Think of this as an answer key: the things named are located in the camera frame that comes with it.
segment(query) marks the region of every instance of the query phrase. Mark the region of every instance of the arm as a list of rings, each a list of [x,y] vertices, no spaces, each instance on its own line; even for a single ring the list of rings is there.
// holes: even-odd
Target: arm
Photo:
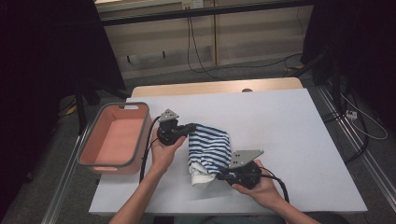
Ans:
[[[152,194],[160,183],[163,174],[171,165],[176,150],[183,144],[186,137],[180,137],[174,145],[165,146],[157,140],[157,130],[153,130],[151,139],[155,139],[152,143],[152,164],[137,187],[134,194],[122,206],[120,211],[110,220],[110,223],[139,223],[141,217],[145,213]]]
[[[260,161],[255,162],[260,167],[263,167]],[[265,170],[262,170],[262,173],[264,175],[269,175]],[[287,203],[277,192],[272,179],[262,178],[260,183],[254,189],[247,189],[237,184],[233,184],[233,188],[238,190],[240,193],[250,196],[259,205],[273,210],[283,217],[289,224],[318,223],[311,217],[297,210],[291,204]]]

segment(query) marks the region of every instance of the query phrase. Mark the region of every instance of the plastic bin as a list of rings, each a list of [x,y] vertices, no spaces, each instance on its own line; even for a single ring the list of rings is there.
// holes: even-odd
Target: plastic bin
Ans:
[[[82,140],[78,163],[97,174],[137,173],[150,124],[145,103],[104,105]]]

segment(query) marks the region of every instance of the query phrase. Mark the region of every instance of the human hand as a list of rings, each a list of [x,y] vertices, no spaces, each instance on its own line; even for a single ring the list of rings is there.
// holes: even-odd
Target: human hand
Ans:
[[[153,130],[151,137],[151,141],[154,142],[151,145],[152,164],[150,169],[165,173],[175,157],[176,150],[183,145],[186,137],[181,136],[172,146],[166,146],[158,139],[157,130],[158,128]]]
[[[259,167],[263,167],[261,161],[255,160],[255,162]],[[266,170],[262,170],[262,174],[269,175]],[[240,193],[250,196],[259,205],[269,209],[273,209],[277,203],[283,201],[283,198],[275,187],[274,181],[270,178],[262,177],[260,183],[253,189],[247,189],[238,184],[233,184],[232,187]]]

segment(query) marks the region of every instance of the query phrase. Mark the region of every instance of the electrical outlet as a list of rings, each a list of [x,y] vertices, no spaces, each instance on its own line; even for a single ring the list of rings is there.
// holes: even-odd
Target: electrical outlet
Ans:
[[[204,7],[204,0],[192,0],[192,8]]]
[[[181,9],[186,10],[186,9],[191,9],[192,7],[192,1],[183,1],[181,2]]]

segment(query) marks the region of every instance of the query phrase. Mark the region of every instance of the metal bracket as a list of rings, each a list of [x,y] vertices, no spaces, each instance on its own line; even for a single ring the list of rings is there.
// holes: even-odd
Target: metal bracket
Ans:
[[[171,119],[178,119],[178,114],[176,114],[170,109],[166,109],[165,112],[161,114],[160,118],[158,119],[158,122],[164,122]]]
[[[264,153],[262,149],[236,150],[233,152],[229,168],[233,169],[244,166],[259,157],[262,153]]]

